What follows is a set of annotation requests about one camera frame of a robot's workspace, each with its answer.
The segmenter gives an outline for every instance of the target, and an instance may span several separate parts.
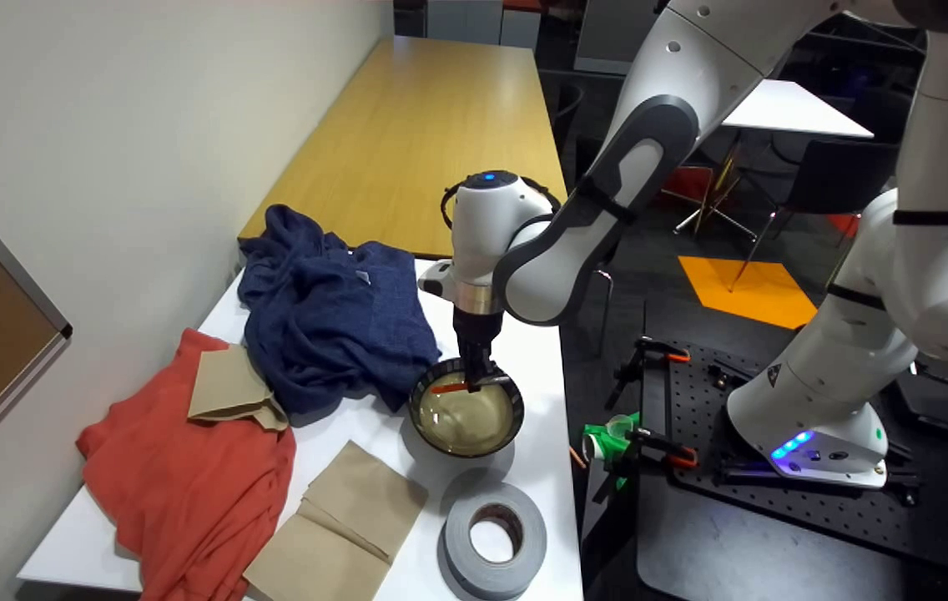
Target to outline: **wooden table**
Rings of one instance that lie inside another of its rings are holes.
[[[492,169],[566,199],[531,49],[382,41],[242,239],[258,239],[263,211],[286,205],[352,249],[382,242],[445,256],[441,191]]]

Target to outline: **orange towel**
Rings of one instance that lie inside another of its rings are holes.
[[[177,357],[78,438],[84,483],[142,559],[145,597],[230,601],[284,507],[293,431],[255,421],[189,424],[203,352],[226,344],[188,330]]]

